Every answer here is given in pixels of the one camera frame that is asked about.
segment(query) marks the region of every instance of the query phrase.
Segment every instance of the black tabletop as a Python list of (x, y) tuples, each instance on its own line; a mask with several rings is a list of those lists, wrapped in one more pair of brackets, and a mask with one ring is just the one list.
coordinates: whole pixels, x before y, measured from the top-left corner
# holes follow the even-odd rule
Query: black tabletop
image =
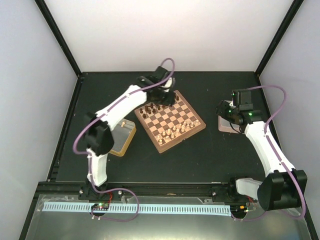
[[(72, 145), (85, 127), (84, 115), (95, 113), (120, 96), (145, 72), (85, 74), (60, 158), (57, 181), (83, 182), (88, 160), (75, 155)], [(109, 182), (123, 183), (226, 183), (231, 177), (265, 178), (259, 157), (245, 135), (220, 132), (215, 109), (230, 100), (231, 91), (258, 85), (253, 72), (176, 72), (179, 90), (206, 123), (206, 128), (164, 153), (158, 153), (134, 112), (125, 118), (135, 122), (136, 134), (125, 155), (108, 155)], [(252, 92), (255, 109), (267, 119), (260, 90)], [(85, 149), (80, 141), (79, 150)]]

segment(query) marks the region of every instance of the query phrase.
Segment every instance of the white panel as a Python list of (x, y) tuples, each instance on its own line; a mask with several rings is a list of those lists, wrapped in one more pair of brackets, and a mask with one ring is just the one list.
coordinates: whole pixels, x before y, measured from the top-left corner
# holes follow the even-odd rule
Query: white panel
[(34, 1), (0, 0), (0, 34), (0, 239), (16, 240), (77, 78)]
[[(263, 84), (276, 84), (287, 91), (283, 111), (275, 126), (284, 154), (308, 177), (305, 197), (315, 228), (320, 233), (320, 1), (304, 1), (261, 75)], [(283, 94), (267, 90), (271, 112)]]
[(292, 0), (47, 0), (82, 71), (255, 71)]

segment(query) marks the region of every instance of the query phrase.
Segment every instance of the chessboard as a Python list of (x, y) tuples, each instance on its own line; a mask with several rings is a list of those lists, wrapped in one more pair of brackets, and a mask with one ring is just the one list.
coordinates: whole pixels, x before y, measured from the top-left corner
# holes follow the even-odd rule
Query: chessboard
[(159, 153), (206, 128), (206, 124), (176, 90), (175, 103), (168, 107), (147, 103), (134, 113)]

